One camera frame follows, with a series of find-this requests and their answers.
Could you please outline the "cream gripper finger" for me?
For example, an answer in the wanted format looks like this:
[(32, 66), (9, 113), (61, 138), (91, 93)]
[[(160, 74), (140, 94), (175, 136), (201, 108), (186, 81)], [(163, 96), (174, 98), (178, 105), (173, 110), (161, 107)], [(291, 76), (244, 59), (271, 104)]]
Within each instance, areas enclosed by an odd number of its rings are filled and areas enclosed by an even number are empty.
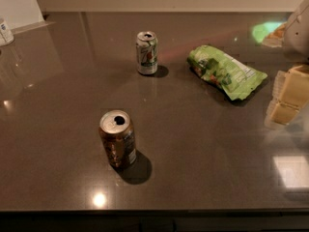
[(291, 107), (304, 107), (309, 102), (309, 66), (295, 65), (279, 71), (274, 80), (273, 97)]
[(296, 117), (298, 110), (272, 100), (267, 108), (265, 126), (270, 129), (283, 129)]

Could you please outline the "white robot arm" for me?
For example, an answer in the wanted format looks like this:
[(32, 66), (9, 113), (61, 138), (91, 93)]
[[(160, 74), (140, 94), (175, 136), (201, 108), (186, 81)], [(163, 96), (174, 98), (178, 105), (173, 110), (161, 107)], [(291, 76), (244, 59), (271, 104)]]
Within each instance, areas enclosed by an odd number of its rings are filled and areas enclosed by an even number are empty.
[(309, 0), (303, 0), (262, 44), (282, 47), (284, 55), (294, 63), (286, 72), (277, 73), (267, 108), (265, 125), (278, 130), (289, 125), (309, 102)]

